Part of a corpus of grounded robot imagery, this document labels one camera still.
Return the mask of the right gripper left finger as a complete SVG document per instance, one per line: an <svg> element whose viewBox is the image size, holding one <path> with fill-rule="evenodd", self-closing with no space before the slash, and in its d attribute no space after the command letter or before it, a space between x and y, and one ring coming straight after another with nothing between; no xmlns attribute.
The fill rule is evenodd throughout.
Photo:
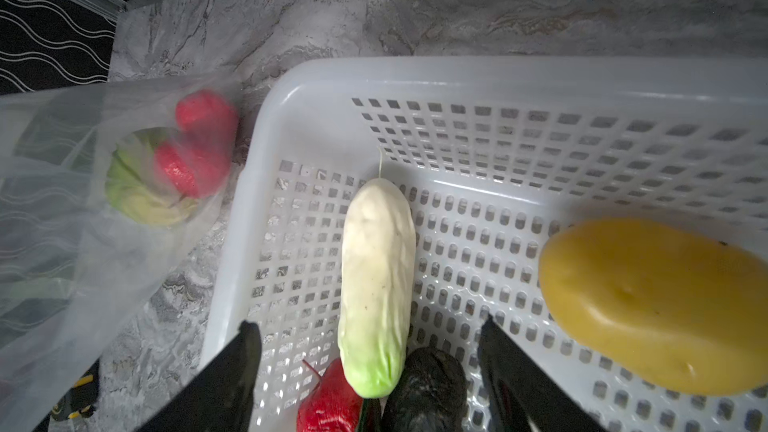
<svg viewBox="0 0 768 432"><path fill-rule="evenodd" d="M142 431L246 431L262 355L259 327L244 321L237 335Z"/></svg>

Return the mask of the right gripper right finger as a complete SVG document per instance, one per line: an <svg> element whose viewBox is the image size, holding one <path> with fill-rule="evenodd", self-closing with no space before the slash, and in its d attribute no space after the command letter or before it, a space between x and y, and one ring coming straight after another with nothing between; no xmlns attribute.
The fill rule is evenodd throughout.
<svg viewBox="0 0 768 432"><path fill-rule="evenodd" d="M478 359L490 431L604 431L491 318L481 328Z"/></svg>

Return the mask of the red strawberry front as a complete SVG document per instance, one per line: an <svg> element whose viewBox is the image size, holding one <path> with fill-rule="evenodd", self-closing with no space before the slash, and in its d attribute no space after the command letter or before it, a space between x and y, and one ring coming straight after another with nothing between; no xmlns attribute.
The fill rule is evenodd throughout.
<svg viewBox="0 0 768 432"><path fill-rule="evenodd" d="M299 406L296 430L298 432L356 430L363 398L348 384L342 361L334 360L320 376L310 368L319 379L312 392Z"/></svg>

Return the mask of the red strawberry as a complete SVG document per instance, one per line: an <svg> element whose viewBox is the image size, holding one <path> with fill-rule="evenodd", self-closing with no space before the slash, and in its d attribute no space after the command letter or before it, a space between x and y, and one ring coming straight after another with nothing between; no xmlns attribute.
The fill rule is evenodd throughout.
<svg viewBox="0 0 768 432"><path fill-rule="evenodd" d="M183 97L175 107L179 129L205 145L229 148L238 129L239 114L221 94L203 89Z"/></svg>
<svg viewBox="0 0 768 432"><path fill-rule="evenodd" d="M299 406L296 430L298 432L356 430L363 398L348 384L342 361L334 360L320 376L310 368L319 379L312 392Z"/></svg>
<svg viewBox="0 0 768 432"><path fill-rule="evenodd" d="M204 198L216 193L230 172L229 154L198 141L162 142L154 152L158 176L182 195Z"/></svg>

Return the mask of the yellow potato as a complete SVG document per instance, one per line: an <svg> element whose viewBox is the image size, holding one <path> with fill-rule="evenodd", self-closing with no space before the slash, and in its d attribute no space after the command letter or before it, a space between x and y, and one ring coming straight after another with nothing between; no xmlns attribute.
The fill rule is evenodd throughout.
<svg viewBox="0 0 768 432"><path fill-rule="evenodd" d="M652 384L726 396L767 381L767 265L741 248L591 220L546 242L539 283L564 332Z"/></svg>

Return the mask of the green cabbage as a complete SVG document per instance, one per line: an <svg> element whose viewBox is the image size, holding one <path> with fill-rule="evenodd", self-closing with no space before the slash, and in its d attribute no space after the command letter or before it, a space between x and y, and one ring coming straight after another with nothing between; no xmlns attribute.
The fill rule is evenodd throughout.
<svg viewBox="0 0 768 432"><path fill-rule="evenodd" d="M107 202L139 224L175 226L199 208L199 200L182 195L155 169L155 152L173 135L168 127L141 129L121 138L112 153Z"/></svg>

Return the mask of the clear zip top bag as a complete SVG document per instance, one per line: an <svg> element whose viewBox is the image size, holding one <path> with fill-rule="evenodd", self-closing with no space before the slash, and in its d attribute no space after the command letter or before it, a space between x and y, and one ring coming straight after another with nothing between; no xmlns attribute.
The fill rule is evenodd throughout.
<svg viewBox="0 0 768 432"><path fill-rule="evenodd" d="M241 85L224 74L2 97L3 430L34 429L216 222L227 178L171 227L139 224L105 196L124 136L168 127L166 141L194 141L179 129L175 107L203 89L237 111Z"/></svg>

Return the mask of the white plastic perforated basket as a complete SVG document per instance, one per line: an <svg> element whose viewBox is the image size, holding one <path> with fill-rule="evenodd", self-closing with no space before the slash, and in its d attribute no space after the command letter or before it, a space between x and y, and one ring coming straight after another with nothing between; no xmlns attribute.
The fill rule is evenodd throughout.
<svg viewBox="0 0 768 432"><path fill-rule="evenodd" d="M411 347L455 356L463 420L488 428L476 357L493 318L611 431L763 431L767 386L728 397L653 384L550 316L547 239L594 217L665 222L767 253L761 58L436 57L302 64L265 99L239 176L201 359L262 334L250 427L291 431L337 357L341 241L382 176L416 228Z"/></svg>

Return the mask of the black yellow tape measure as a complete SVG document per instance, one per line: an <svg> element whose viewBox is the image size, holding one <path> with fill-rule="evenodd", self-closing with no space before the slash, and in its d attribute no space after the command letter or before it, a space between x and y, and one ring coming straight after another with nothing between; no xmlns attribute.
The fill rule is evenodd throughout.
<svg viewBox="0 0 768 432"><path fill-rule="evenodd" d="M72 388L53 406L50 417L57 422L88 418L96 411L100 393L100 360L97 359Z"/></svg>

